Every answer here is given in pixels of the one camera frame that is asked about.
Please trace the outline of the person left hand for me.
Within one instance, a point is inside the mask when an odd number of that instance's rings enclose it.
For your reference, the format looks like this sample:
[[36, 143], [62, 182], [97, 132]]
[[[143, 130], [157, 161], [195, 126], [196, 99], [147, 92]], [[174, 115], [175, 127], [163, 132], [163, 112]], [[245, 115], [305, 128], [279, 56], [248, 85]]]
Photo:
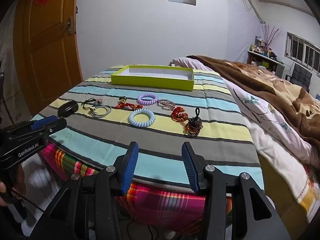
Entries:
[[[14, 191], [18, 192], [20, 195], [25, 196], [26, 193], [26, 185], [25, 185], [25, 174], [23, 167], [21, 165], [18, 165], [15, 169], [14, 173], [14, 184], [11, 187]], [[7, 191], [6, 188], [7, 184], [3, 183], [1, 181], [1, 193], [5, 194]], [[13, 193], [14, 196], [16, 196], [17, 199], [21, 199], [21, 197], [15, 193]], [[1, 206], [7, 206], [7, 202], [1, 197]]]

